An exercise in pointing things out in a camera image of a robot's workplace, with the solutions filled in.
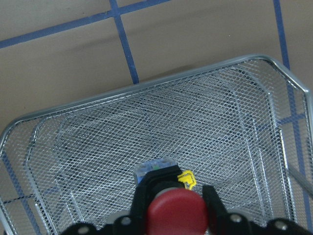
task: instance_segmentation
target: yellow clip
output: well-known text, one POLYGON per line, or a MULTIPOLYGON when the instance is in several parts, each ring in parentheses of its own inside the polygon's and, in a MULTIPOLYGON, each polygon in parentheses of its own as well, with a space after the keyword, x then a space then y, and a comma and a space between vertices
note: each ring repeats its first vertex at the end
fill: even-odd
POLYGON ((191 190, 197 184, 194 173, 190 170, 184 171, 181 175, 177 176, 178 181, 185 184, 185 189, 191 190))

